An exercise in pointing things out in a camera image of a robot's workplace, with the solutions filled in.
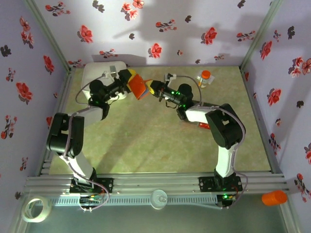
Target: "clear tape roll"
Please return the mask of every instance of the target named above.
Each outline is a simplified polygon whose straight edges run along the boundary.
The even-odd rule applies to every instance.
[[[33,217],[32,215],[32,209],[35,205],[36,201],[41,201],[43,208],[40,214],[38,214],[38,216]],[[41,197],[41,196],[34,196],[31,197],[23,206],[22,208],[22,218],[24,221],[26,222],[42,222],[43,220],[45,220],[52,209],[52,203],[50,202],[50,200],[48,200],[47,198]]]

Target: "red flower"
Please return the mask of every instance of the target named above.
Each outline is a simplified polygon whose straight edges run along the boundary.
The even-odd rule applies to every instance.
[[[162,53],[162,48],[158,43],[155,43],[153,46],[151,46],[151,54],[154,58],[159,58],[160,53]]]
[[[304,75],[309,74],[311,72],[311,58],[304,62],[301,68]]]
[[[213,39],[216,38],[216,35],[217,35],[217,32],[216,32],[216,29],[211,27],[209,29],[209,31],[207,31],[205,33],[205,36],[204,36],[204,39],[205,39],[205,44],[213,44]]]
[[[43,56],[43,59],[44,59],[44,63],[45,63],[45,66],[47,67],[47,69],[50,71],[50,72],[53,72],[54,71],[54,66],[52,64],[52,61],[50,59],[50,57],[44,55]]]
[[[300,66],[300,64],[303,63],[302,57],[297,57],[296,58],[296,66]]]
[[[130,11],[130,18],[135,19],[138,16],[137,10]]]
[[[271,46],[272,46],[272,41],[269,41],[262,48],[262,51],[261,51],[261,58],[262,58],[262,60],[264,60],[264,58],[266,56],[268,56],[268,54],[271,52]]]
[[[268,98],[268,103],[269,103],[269,106],[271,106],[272,104],[274,103],[277,103],[279,100],[280,100],[280,95],[281,95],[281,90],[280,89],[277,89],[277,90],[274,90],[269,98]]]
[[[25,32],[27,32],[27,31],[30,30],[28,21],[25,21],[24,18],[23,18],[22,16],[21,16],[20,19],[19,19],[19,23],[21,24],[21,26],[23,27],[23,30],[24,30]]]
[[[303,180],[303,176],[300,173],[297,174],[297,177],[298,179]]]
[[[144,2],[142,0],[134,0],[133,2],[133,6],[139,9],[141,9],[143,5],[144,5]]]
[[[84,39],[85,42],[87,43],[92,43],[93,40],[92,40],[92,31],[89,30],[85,25],[82,25],[81,26],[81,29],[80,29],[80,34],[81,34],[81,37]]]
[[[52,7],[50,5],[46,5],[45,9],[48,11],[48,10],[52,9]]]
[[[246,73],[245,73],[245,80],[246,80],[246,81],[248,81],[248,76],[249,76],[249,73],[246,72]]]
[[[25,83],[16,83],[17,91],[20,96],[26,100],[31,100],[33,94],[29,91],[28,86]]]
[[[298,67],[295,68],[295,69],[291,72],[291,75],[292,75],[293,78],[294,78],[294,77],[298,77],[299,74],[301,74],[301,71],[300,71],[300,69],[299,69]]]
[[[307,153],[306,154],[306,159],[308,159],[309,160],[309,164],[311,164],[311,150],[306,152],[306,153]]]
[[[51,122],[52,122],[52,119],[53,119],[53,117],[47,117],[47,124],[48,124],[48,127],[50,127],[51,126]]]
[[[21,38],[22,40],[27,40],[27,34],[24,31],[21,32]]]
[[[123,10],[125,11],[130,11],[131,10],[131,6],[129,3],[124,3],[123,6],[122,6]]]
[[[34,44],[34,36],[31,33],[29,33],[28,35],[28,40],[29,40],[29,43],[31,43],[32,45]]]

